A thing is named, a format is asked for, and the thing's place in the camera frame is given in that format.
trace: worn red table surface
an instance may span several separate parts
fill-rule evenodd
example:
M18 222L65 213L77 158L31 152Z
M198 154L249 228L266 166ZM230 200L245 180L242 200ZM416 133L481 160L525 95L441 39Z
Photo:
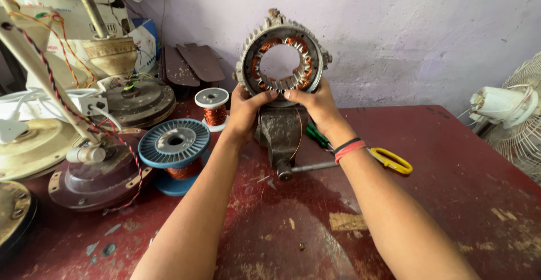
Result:
M538 278L539 186L440 106L341 112L368 146L386 148L413 165L407 177L389 173L456 241L481 277ZM201 119L202 111L181 103L170 119L182 117ZM213 134L210 149L218 136ZM329 159L330 153L304 138L296 163ZM39 223L21 254L0 272L2 279L128 278L181 200L149 186L136 205L119 213L74 213L49 200L47 180L26 184L42 201ZM330 213L361 214L340 168L280 182L267 149L248 144L227 208L215 278L393 278L369 232L332 231ZM104 254L110 243L116 249Z

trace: metal rod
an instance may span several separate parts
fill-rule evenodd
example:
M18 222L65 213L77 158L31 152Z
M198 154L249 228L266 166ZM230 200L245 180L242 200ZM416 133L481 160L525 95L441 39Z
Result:
M337 164L335 161L325 161L320 162L318 164L311 164L306 166L296 166L291 168L291 172L306 172L306 171L314 171L314 170L320 170L325 168L332 168L332 167L338 167L340 164Z
M103 21L102 16L99 14L98 7L96 6L96 3L94 0L81 0L83 2L83 5L85 6L85 9L87 10L88 15L90 16L90 20L92 21L92 24L96 28L96 31L98 32L98 36L101 39L106 39L109 35L109 31L107 30L107 27L105 26L105 22Z
M0 10L0 23L9 23L13 24L13 21L9 18L8 14L4 10ZM96 137L96 134L88 131L90 125L84 121L80 121L77 117L73 116L69 111L67 111L60 101L56 98L56 93L52 89L51 83L49 82L49 74L45 69L45 65L38 58L36 52L31 47L30 43L24 39L23 35L13 30L6 30L3 27L0 27L0 40L9 48L13 53L15 58L23 65L23 67L28 71L28 73L33 74L37 81L40 83L42 89L51 97L51 101L56 105L58 110L64 115L75 130L83 137L88 138L89 143L97 144L99 139ZM75 104L71 101L68 95L65 93L64 89L60 87L59 83L56 83L58 93L62 100L68 105L68 107L79 114L79 110L75 107Z

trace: scissors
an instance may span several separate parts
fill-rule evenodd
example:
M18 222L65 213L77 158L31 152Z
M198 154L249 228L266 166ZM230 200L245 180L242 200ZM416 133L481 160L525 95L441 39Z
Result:
M390 167L402 174L409 174L413 171L413 167L395 153L387 151L383 148L366 149L375 159L380 161L385 167Z

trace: wire spool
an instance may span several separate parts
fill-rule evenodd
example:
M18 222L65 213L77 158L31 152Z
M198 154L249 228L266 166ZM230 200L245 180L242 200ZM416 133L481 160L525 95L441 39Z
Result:
M117 87L102 96L107 98L109 114L124 128L151 127L167 118L176 106L172 88L160 82L139 81L128 90ZM91 119L99 124L105 117L96 115ZM103 126L112 130L109 122Z
M145 130L132 128L118 132L137 154ZM145 187L156 171L139 162L142 177L128 146L118 138L107 139L105 160L83 164L65 160L49 181L49 196L60 206L75 211L97 211L116 207L133 199L139 186Z
M0 145L0 181L28 180L54 171L80 140L71 124L57 119L27 121L28 130Z
M26 242L35 223L38 201L24 185L0 182L0 266L13 258Z
M211 132L220 132L226 127L227 115L225 103L229 100L229 93L220 88L208 88L195 94L195 104L203 108L202 120Z
M210 152L208 127L191 118L163 122L153 127L139 143L145 164L166 169L154 184L164 194L185 195L206 165Z

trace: painted wall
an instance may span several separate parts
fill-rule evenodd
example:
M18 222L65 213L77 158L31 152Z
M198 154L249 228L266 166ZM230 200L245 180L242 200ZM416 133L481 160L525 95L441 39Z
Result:
M163 0L141 10L160 24ZM277 7L334 56L340 107L441 104L453 114L541 50L541 0L166 0L169 44L207 44L229 79L242 43Z

